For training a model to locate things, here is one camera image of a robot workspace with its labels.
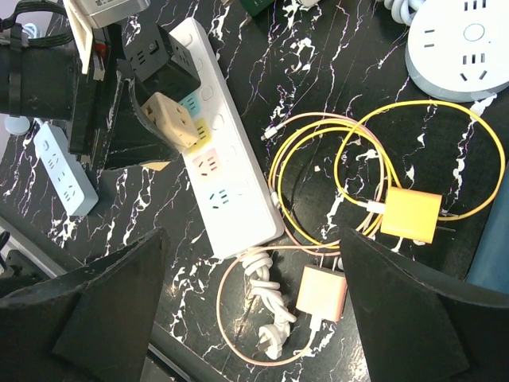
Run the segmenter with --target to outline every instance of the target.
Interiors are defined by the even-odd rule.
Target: floor
[[[334,111],[360,119],[397,100],[426,99],[408,77],[406,29],[372,0],[323,0],[303,9],[296,0],[277,1],[248,20],[239,4],[220,0],[153,0],[126,33],[157,22],[171,30],[194,17],[210,41],[262,170],[266,173],[282,140],[300,125],[269,142],[259,137],[268,126],[307,111]],[[483,117],[509,143],[501,93]],[[492,191],[498,156],[491,139],[467,117],[443,107],[413,107],[376,117],[369,127],[392,158],[405,187],[443,195],[442,208],[466,211]],[[312,351],[281,368],[252,367],[224,343],[217,328],[215,298],[229,264],[211,258],[212,250],[183,162],[162,172],[130,167],[94,175],[99,204],[89,216],[69,218],[33,151],[33,137],[11,138],[0,166],[3,202],[22,216],[27,229],[47,236],[80,262],[108,255],[156,227],[172,240],[165,286],[156,323],[229,381],[369,380],[356,321],[349,301],[338,324],[326,323]],[[301,224],[319,240],[337,238],[338,227],[354,226],[363,215],[336,192],[332,161],[340,136],[324,136],[299,150],[289,165],[284,192]],[[348,146],[348,167],[341,174],[348,192],[369,197],[377,176],[373,150],[364,142]],[[377,235],[393,251],[457,278],[468,271],[488,210],[439,230],[433,245]],[[276,241],[287,244],[286,238]],[[274,278],[295,306],[302,268],[317,260],[299,252],[274,254]],[[331,266],[332,261],[325,262]],[[223,319],[237,346],[255,353],[258,327],[270,321],[261,302],[245,297],[240,270],[226,285]],[[300,349],[309,335],[309,318],[299,314],[283,357]]]

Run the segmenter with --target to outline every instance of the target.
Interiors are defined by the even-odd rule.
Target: dark green box
[[[251,16],[256,16],[272,4],[274,0],[240,0],[240,3],[246,8]]]

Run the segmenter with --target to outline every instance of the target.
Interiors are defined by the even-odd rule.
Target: yellow charger
[[[431,244],[442,196],[389,187],[380,231]]]

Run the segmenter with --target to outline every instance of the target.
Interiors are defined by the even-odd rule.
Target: white power strip
[[[188,18],[171,35],[192,55],[201,86],[181,104],[200,140],[183,153],[214,257],[279,237],[284,225],[203,27]]]
[[[99,198],[81,164],[68,152],[62,129],[44,123],[33,143],[67,214],[87,215]]]

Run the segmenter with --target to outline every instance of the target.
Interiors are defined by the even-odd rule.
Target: round power strip
[[[427,0],[415,15],[406,67],[433,98],[484,99],[509,86],[508,0]]]

